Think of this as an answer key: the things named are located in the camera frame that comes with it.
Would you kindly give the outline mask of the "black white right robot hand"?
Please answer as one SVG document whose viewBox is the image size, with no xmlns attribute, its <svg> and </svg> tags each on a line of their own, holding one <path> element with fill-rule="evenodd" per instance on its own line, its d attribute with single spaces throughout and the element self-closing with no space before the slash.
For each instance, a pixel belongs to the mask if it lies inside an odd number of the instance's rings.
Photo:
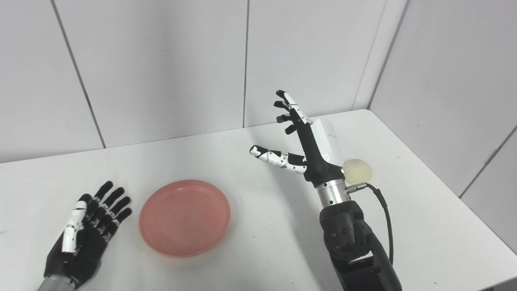
<svg viewBox="0 0 517 291">
<path fill-rule="evenodd" d="M 284 131 L 287 135 L 297 134 L 303 155 L 282 153 L 256 144 L 249 153 L 277 168 L 302 174 L 315 188 L 329 181 L 343 180 L 343 159 L 331 124 L 322 118 L 310 119 L 286 91 L 277 90 L 276 95 L 280 100 L 275 101 L 274 106 L 287 111 L 287 114 L 277 116 L 276 121 L 291 122 Z"/>
</svg>

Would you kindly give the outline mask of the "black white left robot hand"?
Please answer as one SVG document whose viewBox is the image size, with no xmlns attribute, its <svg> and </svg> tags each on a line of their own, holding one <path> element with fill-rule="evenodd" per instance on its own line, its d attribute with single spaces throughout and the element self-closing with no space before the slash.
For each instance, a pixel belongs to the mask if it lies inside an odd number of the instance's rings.
<svg viewBox="0 0 517 291">
<path fill-rule="evenodd" d="M 40 291 L 76 291 L 94 277 L 109 241 L 132 214 L 124 188 L 105 182 L 76 202 L 46 258 Z"/>
</svg>

